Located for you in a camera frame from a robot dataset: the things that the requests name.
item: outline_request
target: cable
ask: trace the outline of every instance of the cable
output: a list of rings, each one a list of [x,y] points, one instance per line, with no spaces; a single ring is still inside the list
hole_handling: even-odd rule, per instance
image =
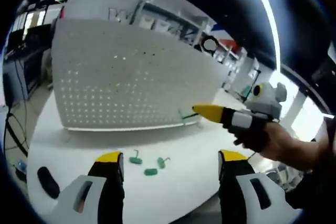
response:
[[[22,85],[22,82],[21,82],[21,78],[20,78],[19,73],[17,71],[16,61],[15,61],[15,71],[16,71],[16,75],[17,75],[17,77],[19,79],[19,82],[20,82],[23,103],[24,103],[24,106],[25,106],[25,135],[27,135],[27,104],[26,104],[26,100],[25,100],[25,95],[24,95],[24,91],[23,91],[23,85]]]
[[[20,121],[17,119],[17,117],[14,115],[14,114],[10,114],[10,116],[9,117],[14,117],[14,119],[15,119],[15,121],[18,123],[18,125],[20,126],[20,128],[21,128],[21,130],[22,130],[22,133],[23,133],[23,137],[25,138],[25,139],[27,139],[27,135],[25,134],[25,132],[24,132],[24,130],[23,130],[23,127],[22,127],[22,125],[21,125],[21,123],[20,123]]]
[[[6,121],[6,128],[8,129],[8,132],[10,133],[10,135],[12,136],[14,142],[16,143],[17,147],[20,149],[20,151],[26,156],[28,157],[28,152],[27,150],[22,146],[22,144],[20,143],[19,139],[17,138],[17,136],[15,135],[11,125],[9,124],[8,120]]]
[[[199,115],[199,114],[194,113],[194,114],[191,114],[191,115],[184,116],[184,117],[182,117],[182,119],[192,118],[192,117],[197,116],[197,115]]]
[[[25,135],[25,132],[23,130],[23,127],[22,127],[20,121],[17,119],[17,117],[14,114],[12,114],[12,113],[9,112],[9,117],[8,118],[10,118],[11,116],[14,117],[14,119],[16,120],[16,122],[18,123],[18,125],[20,126],[20,128],[22,130],[22,134],[24,136],[24,140],[22,141],[21,145],[23,145],[25,143],[26,146],[27,146],[27,149],[29,149],[29,146],[28,146],[28,143],[27,143],[27,135]],[[5,148],[5,150],[9,151],[9,150],[16,149],[16,148],[18,148],[18,146],[13,146],[13,147]]]
[[[257,152],[254,152],[251,156],[249,156],[249,157],[247,158],[247,161],[249,161],[250,158],[252,158],[254,155],[256,155],[256,153],[257,153]]]
[[[5,159],[5,160],[7,160],[7,159],[6,159],[6,132],[7,132],[6,127],[7,127],[8,116],[9,116],[9,112],[10,112],[10,109],[11,109],[11,108],[12,108],[11,105],[8,106],[8,112],[7,112],[6,120],[5,120],[4,138],[3,138],[3,141],[2,141],[3,144],[4,144],[4,146],[3,146],[3,154],[4,154],[4,159]]]

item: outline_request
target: table surface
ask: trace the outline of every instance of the table surface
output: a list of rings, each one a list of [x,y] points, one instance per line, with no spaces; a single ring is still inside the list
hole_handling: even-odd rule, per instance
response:
[[[242,109],[219,89],[214,104]],[[124,224],[167,224],[191,212],[219,188],[218,151],[252,151],[233,144],[234,136],[220,124],[199,123],[173,128],[127,132],[78,132],[63,128],[52,93],[37,121],[29,147],[27,186],[29,200],[39,214],[57,205],[42,189],[37,170],[46,166],[61,190],[79,175],[87,174],[95,159],[115,150],[124,153]],[[141,166],[129,163],[139,150]],[[169,157],[156,176],[144,176],[146,168],[158,168],[158,157]]]

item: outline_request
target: human hand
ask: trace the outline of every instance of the human hand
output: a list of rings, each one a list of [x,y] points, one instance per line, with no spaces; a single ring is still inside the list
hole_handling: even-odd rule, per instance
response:
[[[238,135],[235,145],[251,149],[271,160],[279,160],[295,145],[289,133],[278,123],[267,123],[262,130],[250,129]]]

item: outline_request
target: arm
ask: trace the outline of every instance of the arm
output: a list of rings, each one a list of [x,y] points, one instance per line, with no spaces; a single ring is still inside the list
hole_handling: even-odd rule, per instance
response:
[[[260,142],[266,143],[261,156],[298,170],[314,169],[329,148],[327,136],[317,142],[303,142],[291,137],[278,123],[268,123],[262,131],[246,131],[239,135],[234,144],[243,144],[244,148],[257,151]]]
[[[292,140],[292,145],[281,152],[278,161],[298,170],[314,169],[322,157],[328,151],[328,138],[318,142],[303,142]]]

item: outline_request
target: white pegboard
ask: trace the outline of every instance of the white pegboard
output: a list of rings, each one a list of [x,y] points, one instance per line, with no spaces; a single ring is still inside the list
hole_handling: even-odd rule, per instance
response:
[[[64,127],[128,129],[181,124],[211,103],[223,65],[167,35],[100,20],[57,21],[51,49]],[[187,119],[194,122],[199,117]]]

